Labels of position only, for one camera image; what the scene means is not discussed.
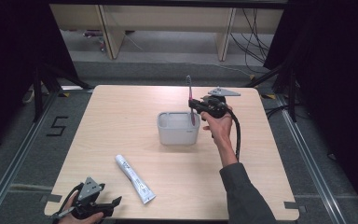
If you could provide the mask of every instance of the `gray long sleeve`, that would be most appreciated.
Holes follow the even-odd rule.
[[[220,175],[227,192],[228,223],[276,223],[269,205],[251,183],[242,163],[224,167]]]

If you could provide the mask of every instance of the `toothbrush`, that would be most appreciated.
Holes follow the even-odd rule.
[[[187,76],[186,77],[186,83],[188,85],[188,100],[191,101],[193,100],[193,92],[191,91],[191,77],[190,76]],[[191,123],[193,124],[193,126],[196,125],[196,117],[194,115],[194,110],[193,108],[191,108]]]

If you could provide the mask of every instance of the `wooden table top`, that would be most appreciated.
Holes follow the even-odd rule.
[[[199,99],[214,87],[193,87]],[[298,219],[298,210],[286,209],[294,202],[281,157],[258,92],[225,88],[241,96],[228,96],[241,125],[240,162],[266,199],[278,220]],[[188,111],[188,87],[98,86],[77,129],[52,194],[62,201],[79,182],[91,176],[105,184],[97,203],[122,196],[112,218],[196,219],[228,218],[226,192],[219,174],[220,157],[211,133],[203,131],[192,146],[164,146],[159,142],[157,116],[165,111]],[[235,125],[231,141],[236,144]],[[157,195],[143,204],[115,156],[121,154],[138,176]],[[45,214],[62,204],[48,202]]]

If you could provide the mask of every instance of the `toothpaste tube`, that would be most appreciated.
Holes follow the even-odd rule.
[[[124,174],[126,174],[126,176],[129,178],[132,185],[135,187],[136,192],[138,193],[143,203],[148,203],[156,197],[156,195],[146,185],[146,183],[132,170],[123,156],[116,155],[116,162]]]

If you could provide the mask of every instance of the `person's left hand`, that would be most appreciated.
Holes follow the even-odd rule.
[[[71,198],[68,200],[68,203],[63,208],[63,211],[69,209],[74,202],[74,198],[77,195],[77,192],[74,193]],[[85,219],[77,219],[72,214],[67,214],[65,217],[63,217],[58,223],[59,224],[94,224],[98,223],[101,218],[103,218],[103,212],[96,213],[88,218]]]

